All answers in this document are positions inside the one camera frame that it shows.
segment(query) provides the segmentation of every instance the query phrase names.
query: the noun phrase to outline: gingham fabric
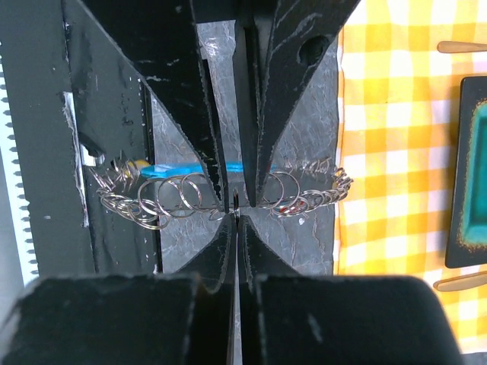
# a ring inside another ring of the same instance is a hole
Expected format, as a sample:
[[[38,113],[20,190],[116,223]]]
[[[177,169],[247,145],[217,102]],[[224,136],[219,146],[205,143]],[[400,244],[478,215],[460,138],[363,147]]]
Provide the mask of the gingham fabric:
[[[339,206],[341,275],[432,285],[487,270],[444,266],[460,81],[487,75],[487,52],[441,54],[442,40],[487,43],[487,0],[361,0],[340,33],[338,160],[355,180]],[[436,294],[462,351],[487,351],[487,285]]]

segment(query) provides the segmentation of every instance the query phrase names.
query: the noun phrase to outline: metal spring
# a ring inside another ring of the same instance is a hole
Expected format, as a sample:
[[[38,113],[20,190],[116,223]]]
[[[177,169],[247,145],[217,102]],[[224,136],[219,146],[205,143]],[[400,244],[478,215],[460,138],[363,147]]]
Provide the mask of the metal spring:
[[[285,169],[288,171],[275,171],[269,174],[269,178],[281,187],[280,197],[271,202],[264,198],[258,208],[268,209],[271,214],[278,217],[294,217],[300,214],[314,211],[320,207],[337,203],[346,198],[349,193],[353,180],[347,176],[343,168],[336,168],[330,163],[330,159],[300,161],[291,164],[285,162]],[[202,173],[191,173],[185,176],[172,176],[166,179],[147,179],[137,190],[137,196],[130,198],[126,196],[132,187],[138,182],[141,174],[136,162],[131,160],[114,160],[112,167],[104,175],[100,175],[93,168],[91,173],[100,185],[97,190],[101,204],[108,210],[124,217],[125,219],[136,222],[138,225],[150,230],[162,230],[170,222],[171,218],[181,219],[189,217],[196,212],[209,213],[210,221],[219,221],[222,217],[217,217],[220,213],[216,207],[202,207],[202,192],[200,188],[191,180],[192,177],[205,176]],[[320,174],[330,173],[333,178],[333,188],[330,190],[308,189],[301,191],[298,180],[292,176],[293,172],[302,172],[304,175],[318,177]],[[296,185],[296,193],[293,196],[285,196],[285,186],[283,178],[288,177]],[[150,184],[160,184],[156,188],[154,200],[143,198],[142,192]],[[175,208],[164,207],[160,200],[161,187],[170,184],[179,193],[180,204]],[[189,185],[196,192],[198,202],[191,204],[183,192],[183,186]]]

